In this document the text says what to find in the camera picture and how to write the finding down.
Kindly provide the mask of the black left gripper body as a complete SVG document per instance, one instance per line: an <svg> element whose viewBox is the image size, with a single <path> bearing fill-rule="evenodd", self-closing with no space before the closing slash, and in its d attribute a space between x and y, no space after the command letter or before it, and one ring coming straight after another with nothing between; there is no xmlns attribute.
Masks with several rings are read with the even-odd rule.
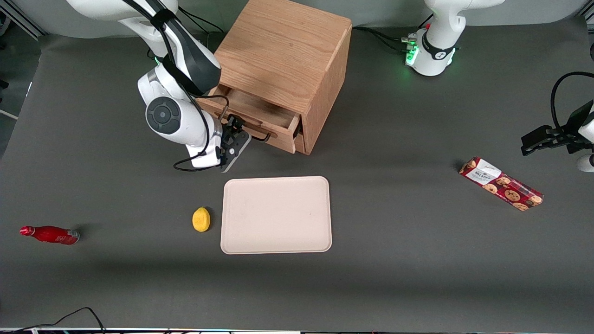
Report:
<svg viewBox="0 0 594 334"><path fill-rule="evenodd" d="M593 150L594 143L594 107L593 101L588 101L577 110L571 112L564 131L573 146L581 149Z"/></svg>

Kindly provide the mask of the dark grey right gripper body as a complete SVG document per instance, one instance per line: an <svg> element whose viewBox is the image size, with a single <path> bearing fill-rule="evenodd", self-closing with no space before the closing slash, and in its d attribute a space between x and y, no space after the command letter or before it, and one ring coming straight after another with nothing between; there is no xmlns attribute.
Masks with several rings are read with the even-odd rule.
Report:
<svg viewBox="0 0 594 334"><path fill-rule="evenodd" d="M231 169L232 165L239 158L252 139L250 133L244 131L243 129L241 139L236 142L225 142L225 128L229 128L228 125L223 125L221 144L217 151L220 159L218 167L221 173L227 173L227 171Z"/></svg>

